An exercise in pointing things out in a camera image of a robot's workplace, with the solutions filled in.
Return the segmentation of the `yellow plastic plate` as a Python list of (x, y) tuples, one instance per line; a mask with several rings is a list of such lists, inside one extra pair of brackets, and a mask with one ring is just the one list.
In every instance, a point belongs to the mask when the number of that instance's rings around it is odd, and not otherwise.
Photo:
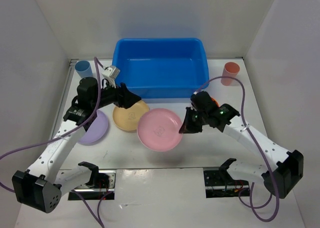
[(140, 118), (150, 110), (143, 100), (138, 101), (128, 109), (115, 107), (112, 119), (116, 127), (122, 131), (136, 131)]

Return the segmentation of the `pink plastic plate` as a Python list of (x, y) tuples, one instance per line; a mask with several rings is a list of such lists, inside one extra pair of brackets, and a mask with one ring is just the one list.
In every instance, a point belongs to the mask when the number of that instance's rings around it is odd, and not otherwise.
[(182, 140), (183, 135), (179, 133), (181, 126), (182, 121), (175, 112), (155, 108), (140, 118), (137, 135), (148, 149), (166, 152), (175, 148)]

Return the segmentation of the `purple plastic plate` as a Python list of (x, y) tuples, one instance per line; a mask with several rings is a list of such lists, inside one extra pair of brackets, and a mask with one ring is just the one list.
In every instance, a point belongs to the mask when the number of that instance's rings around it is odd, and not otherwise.
[(95, 120), (78, 143), (86, 146), (97, 144), (107, 134), (108, 128), (108, 117), (101, 110), (97, 110)]

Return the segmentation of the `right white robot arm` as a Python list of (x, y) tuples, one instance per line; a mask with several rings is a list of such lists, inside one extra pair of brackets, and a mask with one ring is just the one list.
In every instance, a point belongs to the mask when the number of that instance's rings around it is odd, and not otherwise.
[(192, 94), (186, 108), (181, 134), (200, 133), (204, 125), (218, 129), (255, 155), (264, 155), (268, 164), (251, 165), (230, 158), (219, 167), (224, 184), (234, 180), (262, 183), (272, 194), (284, 199), (303, 177), (304, 156), (275, 144), (250, 124), (229, 104), (219, 106), (206, 91)]

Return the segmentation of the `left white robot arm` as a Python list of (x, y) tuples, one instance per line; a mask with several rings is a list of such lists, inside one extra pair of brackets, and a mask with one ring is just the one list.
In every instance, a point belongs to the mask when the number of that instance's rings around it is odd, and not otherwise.
[(77, 96), (63, 117), (53, 142), (50, 142), (39, 158), (26, 171), (16, 171), (12, 177), (13, 189), (18, 202), (45, 213), (52, 212), (61, 197), (74, 188), (85, 184), (95, 187), (100, 181), (99, 167), (82, 161), (76, 168), (61, 172), (65, 159), (84, 136), (97, 117), (97, 110), (109, 104), (128, 109), (141, 97), (125, 85), (107, 85), (93, 77), (80, 80)]

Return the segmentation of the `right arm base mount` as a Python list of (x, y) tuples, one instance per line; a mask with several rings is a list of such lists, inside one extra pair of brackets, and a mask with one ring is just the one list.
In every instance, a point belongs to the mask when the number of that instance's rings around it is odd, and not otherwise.
[(217, 169), (203, 171), (206, 198), (249, 196), (250, 186), (244, 180), (224, 182)]

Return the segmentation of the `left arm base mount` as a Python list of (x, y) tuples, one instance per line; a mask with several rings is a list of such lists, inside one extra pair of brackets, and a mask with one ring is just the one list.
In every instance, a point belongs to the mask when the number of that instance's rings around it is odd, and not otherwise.
[(74, 190), (85, 200), (114, 200), (116, 186), (116, 170), (99, 170), (99, 179), (93, 187), (81, 184)]

